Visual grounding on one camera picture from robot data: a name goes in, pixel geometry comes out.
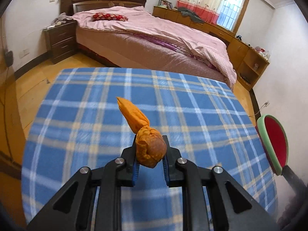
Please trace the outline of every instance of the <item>nightstand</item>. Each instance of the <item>nightstand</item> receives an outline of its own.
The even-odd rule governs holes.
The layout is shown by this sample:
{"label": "nightstand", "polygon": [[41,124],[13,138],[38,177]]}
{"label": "nightstand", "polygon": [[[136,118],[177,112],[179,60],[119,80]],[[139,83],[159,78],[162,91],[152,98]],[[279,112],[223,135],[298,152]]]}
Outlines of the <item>nightstand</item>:
{"label": "nightstand", "polygon": [[76,25],[77,22],[72,20],[61,26],[43,29],[49,58],[54,64],[77,52]]}

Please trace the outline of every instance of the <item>pink blanket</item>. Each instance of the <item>pink blanket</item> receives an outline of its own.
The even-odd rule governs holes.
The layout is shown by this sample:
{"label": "pink blanket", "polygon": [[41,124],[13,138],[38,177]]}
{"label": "pink blanket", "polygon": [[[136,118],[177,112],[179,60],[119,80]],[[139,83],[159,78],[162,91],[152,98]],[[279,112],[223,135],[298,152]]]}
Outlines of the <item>pink blanket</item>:
{"label": "pink blanket", "polygon": [[[124,15],[128,17],[128,21],[93,21],[92,15],[97,12]],[[208,60],[226,77],[227,85],[231,89],[236,81],[236,73],[229,61],[226,45],[221,40],[199,30],[153,17],[144,7],[116,6],[84,11],[74,14],[73,19],[81,28],[114,33],[141,33],[157,37],[186,49],[194,56]]]}

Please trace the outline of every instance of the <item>silver bolt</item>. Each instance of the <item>silver bolt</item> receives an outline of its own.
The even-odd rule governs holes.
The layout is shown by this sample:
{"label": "silver bolt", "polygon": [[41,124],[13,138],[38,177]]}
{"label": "silver bolt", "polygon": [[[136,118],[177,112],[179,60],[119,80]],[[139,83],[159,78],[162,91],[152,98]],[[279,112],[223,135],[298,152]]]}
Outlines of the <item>silver bolt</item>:
{"label": "silver bolt", "polygon": [[82,167],[81,169],[79,169],[79,172],[82,174],[86,174],[87,172],[89,172],[89,168],[88,167]]}
{"label": "silver bolt", "polygon": [[124,163],[124,159],[123,158],[117,158],[115,159],[116,164],[122,164]]}
{"label": "silver bolt", "polygon": [[224,170],[223,170],[222,167],[217,166],[217,167],[214,168],[214,172],[217,173],[217,174],[221,174],[223,171]]}
{"label": "silver bolt", "polygon": [[179,158],[177,161],[178,161],[179,164],[187,163],[187,159],[186,158]]}

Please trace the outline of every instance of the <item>table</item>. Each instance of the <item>table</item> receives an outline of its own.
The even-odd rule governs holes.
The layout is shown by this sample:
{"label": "table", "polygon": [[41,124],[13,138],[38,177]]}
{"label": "table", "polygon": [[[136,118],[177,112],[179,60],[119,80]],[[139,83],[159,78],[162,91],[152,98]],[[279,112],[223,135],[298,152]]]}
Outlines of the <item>table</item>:
{"label": "table", "polygon": [[[104,166],[134,134],[116,97],[131,100],[170,146],[198,166],[226,169],[269,213],[277,208],[272,170],[257,132],[226,84],[171,72],[125,68],[65,69],[42,102],[22,168],[29,222],[82,166]],[[140,167],[122,188],[123,230],[182,230],[181,189],[169,189],[161,162]]]}

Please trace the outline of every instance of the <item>knotted orange cloth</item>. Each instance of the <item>knotted orange cloth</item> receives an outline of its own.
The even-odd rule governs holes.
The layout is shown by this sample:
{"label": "knotted orange cloth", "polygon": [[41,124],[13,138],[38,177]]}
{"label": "knotted orange cloth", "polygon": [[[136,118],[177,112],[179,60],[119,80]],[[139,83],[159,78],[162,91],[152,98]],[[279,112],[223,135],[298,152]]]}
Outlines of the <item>knotted orange cloth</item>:
{"label": "knotted orange cloth", "polygon": [[143,166],[154,168],[167,151],[161,133],[150,127],[149,119],[132,102],[117,97],[121,113],[136,136],[136,157]]}

